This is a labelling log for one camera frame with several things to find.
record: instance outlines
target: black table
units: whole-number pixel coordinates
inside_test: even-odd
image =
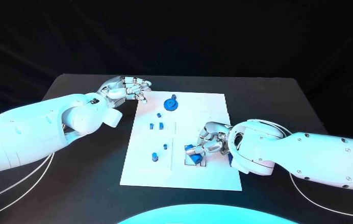
[[[114,76],[64,74],[45,99],[96,92]],[[139,76],[156,91],[224,93],[232,124],[270,120],[293,132],[326,134],[326,129],[294,79]],[[353,217],[315,206],[297,192],[289,172],[273,176],[241,173],[242,192],[120,186],[137,101],[120,106],[117,128],[100,130],[57,152],[48,173],[26,197],[3,212],[2,223],[116,223],[160,207],[218,204],[245,207],[296,222],[353,222]],[[42,161],[0,172],[0,189],[11,186]],[[31,188],[44,169],[0,196],[8,205]],[[322,205],[353,213],[353,192],[296,178],[307,196]]]

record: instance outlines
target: white paper sheet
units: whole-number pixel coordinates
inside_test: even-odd
[[[163,103],[173,94],[179,108],[170,112]],[[231,124],[225,95],[152,91],[146,92],[146,98],[147,104],[137,106],[120,184],[241,191],[240,172],[230,166],[228,156],[206,154],[206,167],[185,165],[185,145],[196,145],[206,122]]]

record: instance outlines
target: robotic hand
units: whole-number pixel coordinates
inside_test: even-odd
[[[293,134],[283,126],[251,119],[235,126],[208,122],[189,156],[231,154],[231,166],[241,172],[268,176],[276,163],[306,180],[353,189],[353,140],[312,133]]]
[[[0,114],[0,170],[28,164],[94,133],[101,124],[117,127],[127,99],[147,102],[152,82],[116,77],[96,93],[72,94]]]

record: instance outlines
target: blue object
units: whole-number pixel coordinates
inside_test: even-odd
[[[178,96],[173,95],[170,99],[165,102],[165,109],[168,111],[175,111],[179,108]]]
[[[159,156],[156,153],[153,153],[153,162],[157,162],[159,161]]]
[[[120,224],[136,223],[185,223],[185,224],[215,224],[215,223],[276,223],[296,224],[257,210],[225,205],[175,205],[150,210],[143,214],[124,220]]]
[[[230,160],[230,166],[232,166],[234,156],[231,153],[228,154],[228,160]]]
[[[186,150],[191,149],[191,148],[194,148],[194,145],[188,145],[188,146],[186,146]],[[194,160],[194,163],[195,163],[195,164],[199,164],[199,163],[202,162],[202,160],[204,160],[204,157],[202,157],[201,154],[189,155],[189,157],[191,157],[191,159]]]

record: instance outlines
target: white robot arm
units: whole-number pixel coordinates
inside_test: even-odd
[[[116,77],[96,93],[72,94],[0,114],[0,170],[28,164],[94,133],[101,124],[116,127],[127,99],[147,102],[152,82]]]
[[[276,163],[309,181],[353,189],[353,140],[291,132],[273,122],[251,119],[235,126],[209,122],[198,146],[186,151],[232,154],[231,166],[241,172],[268,176]]]

